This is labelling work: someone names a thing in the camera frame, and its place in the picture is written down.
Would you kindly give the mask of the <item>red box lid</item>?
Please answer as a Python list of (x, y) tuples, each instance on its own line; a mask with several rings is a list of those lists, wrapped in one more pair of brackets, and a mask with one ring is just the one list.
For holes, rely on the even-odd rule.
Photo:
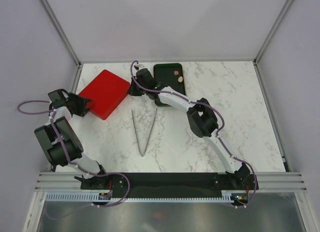
[(129, 87), (128, 81), (105, 69), (78, 95), (90, 99), (87, 104), (90, 112), (106, 120), (128, 95)]

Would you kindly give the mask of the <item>metal tongs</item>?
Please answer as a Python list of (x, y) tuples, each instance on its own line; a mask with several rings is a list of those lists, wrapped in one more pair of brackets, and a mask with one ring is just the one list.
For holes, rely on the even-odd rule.
[(153, 131), (156, 125), (156, 120), (157, 120), (157, 116), (158, 116), (158, 109), (155, 110), (154, 113), (154, 117), (152, 120), (152, 123), (149, 127), (149, 129), (147, 129), (147, 136), (144, 138), (143, 144), (141, 144), (141, 140), (140, 140), (140, 132), (138, 130), (138, 124), (136, 121), (136, 115), (135, 115), (135, 111), (132, 109), (131, 110), (131, 119), (132, 119), (132, 123), (133, 123), (133, 129), (134, 129), (134, 135), (135, 135), (135, 140), (136, 140), (136, 144), (137, 144), (137, 148), (138, 148), (138, 152), (141, 158), (144, 158), (145, 155), (147, 154), (148, 148), (149, 148), (149, 144), (153, 135)]

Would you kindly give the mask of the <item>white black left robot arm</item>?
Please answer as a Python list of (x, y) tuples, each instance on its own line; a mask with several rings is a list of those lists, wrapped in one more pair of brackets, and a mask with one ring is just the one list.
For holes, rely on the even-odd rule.
[(112, 178), (101, 164), (84, 153), (69, 123), (74, 115), (83, 118), (90, 111), (88, 104), (92, 100), (65, 89), (49, 92), (48, 97), (48, 122), (34, 130), (48, 162), (54, 167), (70, 167), (81, 173), (74, 179), (81, 183), (82, 190), (111, 190)]

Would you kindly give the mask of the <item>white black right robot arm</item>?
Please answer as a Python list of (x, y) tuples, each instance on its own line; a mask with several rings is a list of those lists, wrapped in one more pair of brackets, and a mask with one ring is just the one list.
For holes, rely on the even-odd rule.
[(131, 84), (127, 92), (130, 96), (147, 95), (156, 104), (171, 106), (186, 114), (190, 130), (213, 148), (227, 174), (226, 182), (233, 189), (256, 190), (258, 188), (253, 167), (248, 162), (237, 158), (219, 135), (225, 126), (225, 121), (207, 99), (192, 101), (172, 87), (156, 81), (147, 68), (139, 65), (131, 65), (130, 75)]

